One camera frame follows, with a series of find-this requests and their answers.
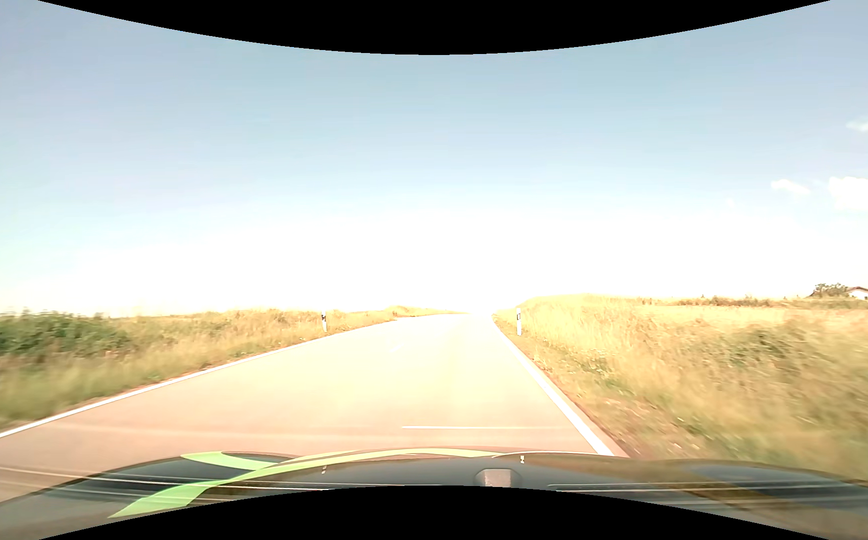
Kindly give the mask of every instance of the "sky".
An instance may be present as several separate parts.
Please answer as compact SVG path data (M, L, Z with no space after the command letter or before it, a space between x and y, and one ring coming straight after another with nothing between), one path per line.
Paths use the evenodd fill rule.
M0 0L0 313L868 288L868 0L372 55Z

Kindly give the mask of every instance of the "house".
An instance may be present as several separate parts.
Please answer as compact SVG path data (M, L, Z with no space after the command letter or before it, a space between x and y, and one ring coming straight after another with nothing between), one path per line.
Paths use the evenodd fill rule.
M868 288L864 287L851 287L847 290L848 295L859 298L861 300L868 300Z

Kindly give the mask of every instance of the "asphalt road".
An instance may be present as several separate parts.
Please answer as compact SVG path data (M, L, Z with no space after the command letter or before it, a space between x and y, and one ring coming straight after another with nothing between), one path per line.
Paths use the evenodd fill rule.
M186 453L432 446L626 456L489 317L434 315L335 334L0 437L0 502Z

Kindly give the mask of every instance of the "dry grass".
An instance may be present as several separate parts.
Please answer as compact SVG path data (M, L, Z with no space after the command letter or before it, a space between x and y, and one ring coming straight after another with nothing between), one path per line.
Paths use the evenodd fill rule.
M634 457L868 479L868 309L656 305L566 295L495 320Z
M92 354L45 354L43 350L37 355L0 354L0 431L250 355L400 317L435 313L446 311L402 305L355 313L332 311L327 315L327 333L321 314L313 311L239 310L110 319L104 324L123 331L129 337L128 347ZM4 334L6 330L0 329L0 336Z

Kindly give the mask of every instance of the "grass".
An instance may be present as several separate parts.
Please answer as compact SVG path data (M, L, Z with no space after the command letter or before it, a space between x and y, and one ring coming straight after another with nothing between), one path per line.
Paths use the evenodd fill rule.
M449 313L395 305L321 314L278 309L109 319L0 316L0 431L138 387L311 339Z
M634 458L868 480L868 309L566 295L494 319Z

